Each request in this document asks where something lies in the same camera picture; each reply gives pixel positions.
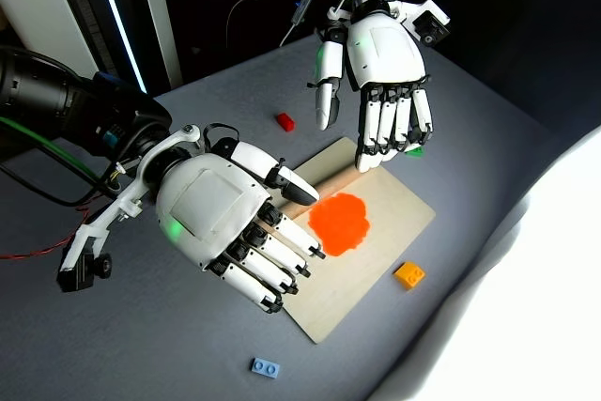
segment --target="white robotic hand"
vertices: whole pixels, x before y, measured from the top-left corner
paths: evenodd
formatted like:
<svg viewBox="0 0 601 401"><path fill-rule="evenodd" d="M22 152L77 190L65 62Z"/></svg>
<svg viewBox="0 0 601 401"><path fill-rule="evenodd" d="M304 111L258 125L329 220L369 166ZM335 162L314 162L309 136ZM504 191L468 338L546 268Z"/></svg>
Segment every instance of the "white robotic hand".
<svg viewBox="0 0 601 401"><path fill-rule="evenodd" d="M59 279L74 278L72 285L79 288L90 286L82 273L91 262L107 263L99 257L108 225L137 216L142 196L154 187L161 229L197 268L219 276L264 311L279 311L282 294L298 291L296 276L310 275L305 258L325 255L313 237L269 203L265 187L278 188L284 198L304 205L313 204L319 195L283 161L237 139L224 138L211 153L192 158L174 147L199 139L200 130L186 126L153 147L131 185L93 223L80 227ZM292 243L296 252L257 220ZM85 250L89 239L91 250Z"/></svg>
<svg viewBox="0 0 601 401"><path fill-rule="evenodd" d="M342 9L349 1L351 11ZM424 61L411 38L431 46L444 38L449 18L431 0L341 0L317 54L316 120L325 130L338 115L337 91L347 59L354 90L361 90L356 165L365 172L422 146L432 133L423 88Z"/></svg>

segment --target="black strap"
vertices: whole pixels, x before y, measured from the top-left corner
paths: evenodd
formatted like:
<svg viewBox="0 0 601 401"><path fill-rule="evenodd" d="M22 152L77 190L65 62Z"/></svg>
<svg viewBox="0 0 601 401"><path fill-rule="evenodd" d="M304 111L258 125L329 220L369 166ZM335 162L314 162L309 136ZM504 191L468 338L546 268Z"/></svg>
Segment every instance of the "black strap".
<svg viewBox="0 0 601 401"><path fill-rule="evenodd" d="M222 124L221 122L213 122L211 124L208 124L205 129L203 130L203 138L205 139L205 149L206 152L210 152L210 141L208 139L208 133L210 131L212 131L213 129L229 129L231 131L234 131L236 133L236 141L240 141L240 132L238 129L236 129L235 127L232 126L228 126L227 124Z"/></svg>

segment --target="robotic hand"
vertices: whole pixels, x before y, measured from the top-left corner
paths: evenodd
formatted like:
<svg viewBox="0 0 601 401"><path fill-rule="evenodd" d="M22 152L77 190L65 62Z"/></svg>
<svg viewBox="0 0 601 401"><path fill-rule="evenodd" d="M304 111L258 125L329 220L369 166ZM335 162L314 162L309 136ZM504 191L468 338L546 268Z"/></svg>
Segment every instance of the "robotic hand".
<svg viewBox="0 0 601 401"><path fill-rule="evenodd" d="M347 4L349 10L343 9ZM425 144L433 130L424 61L411 36L433 46L448 35L447 15L432 1L340 0L317 54L317 126L336 121L337 91L346 60L354 91L361 90L356 166L361 172Z"/></svg>
<svg viewBox="0 0 601 401"><path fill-rule="evenodd" d="M325 257L315 239L269 202L266 188L303 205L319 198L283 160L238 138L222 138L211 148L209 128L207 153L193 156L181 145L201 147L198 127L170 135L171 117L164 108L106 74L87 80L43 55L0 48L0 116L110 158L106 175L125 172L125 162L135 173L64 250L57 276L63 291L89 288L95 275L110 277L111 256L102 252L108 226L137 217L148 192L156 195L167 238L197 268L217 275L268 313L281 309L283 293L298 291L296 276L310 276L307 256Z"/></svg>

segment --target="green cable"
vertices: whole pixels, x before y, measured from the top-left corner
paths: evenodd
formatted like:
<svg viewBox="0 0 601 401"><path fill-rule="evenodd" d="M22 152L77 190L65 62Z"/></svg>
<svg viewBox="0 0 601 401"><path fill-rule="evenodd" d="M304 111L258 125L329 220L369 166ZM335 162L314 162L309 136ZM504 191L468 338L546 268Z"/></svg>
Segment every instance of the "green cable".
<svg viewBox="0 0 601 401"><path fill-rule="evenodd" d="M37 142L42 144L44 147L46 147L48 150L52 151L57 156L63 158L67 162L71 163L73 166L76 166L77 168L81 169L83 172L88 174L94 180L98 180L98 176L96 174L94 174L94 172L91 169L89 169L82 162L80 162L75 157L73 157L71 154L69 154L65 149L57 146L56 144L54 144L52 141L48 140L47 138L44 138L43 136L35 133L34 131L30 131L25 126L22 126L18 122L13 121L12 119L8 119L7 117L0 116L0 122L11 127L15 131L19 131L20 133L27 135L30 138L33 138L34 140L36 140Z"/></svg>

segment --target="red wire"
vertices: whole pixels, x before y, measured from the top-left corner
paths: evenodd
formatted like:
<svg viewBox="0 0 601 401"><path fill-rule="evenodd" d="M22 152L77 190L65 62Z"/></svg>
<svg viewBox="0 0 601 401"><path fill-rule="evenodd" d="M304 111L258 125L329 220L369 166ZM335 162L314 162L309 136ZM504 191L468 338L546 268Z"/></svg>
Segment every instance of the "red wire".
<svg viewBox="0 0 601 401"><path fill-rule="evenodd" d="M75 208L77 211L81 212L83 215L81 222L78 224L77 228L73 232L68 234L66 237L64 237L57 243L53 244L52 246L49 246L48 248L44 248L39 251L34 251L33 253L29 253L29 254L0 254L0 260L24 260L24 259L30 258L30 257L38 257L40 255L49 254L52 251L54 251L56 248L60 248L61 246L69 243L70 240L73 237L75 237L75 233L77 232L77 229L79 228L79 226L81 224L85 223L85 220L87 220L88 216L90 215L90 208L88 207L89 204L92 201L95 201L96 199L98 199L99 197L102 197L102 194L97 194L96 196L94 196L94 197L90 198L89 200L87 200L86 202L84 202L81 206L78 206Z"/></svg>

